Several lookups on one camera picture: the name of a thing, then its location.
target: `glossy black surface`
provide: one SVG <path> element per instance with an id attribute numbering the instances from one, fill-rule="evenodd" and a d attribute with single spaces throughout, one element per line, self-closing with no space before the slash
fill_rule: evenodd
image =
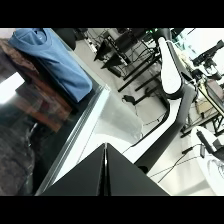
<path id="1" fill-rule="evenodd" d="M 21 141 L 29 138 L 35 153 L 35 193 L 99 85 L 91 79 L 93 90 L 76 104 L 36 59 L 1 42 L 0 101 L 1 96 L 9 94 L 7 88 L 1 88 L 3 83 L 18 75 L 23 83 L 15 89 L 13 96 L 7 100 L 3 97 L 0 102 L 0 127 L 12 130 Z"/>

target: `blue towel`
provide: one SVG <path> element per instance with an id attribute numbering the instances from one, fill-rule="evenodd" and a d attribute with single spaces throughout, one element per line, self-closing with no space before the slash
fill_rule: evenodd
<path id="1" fill-rule="evenodd" d="M 13 33 L 9 43 L 20 51 L 40 59 L 75 102 L 79 102 L 91 91 L 91 80 L 50 29 L 18 29 Z"/>

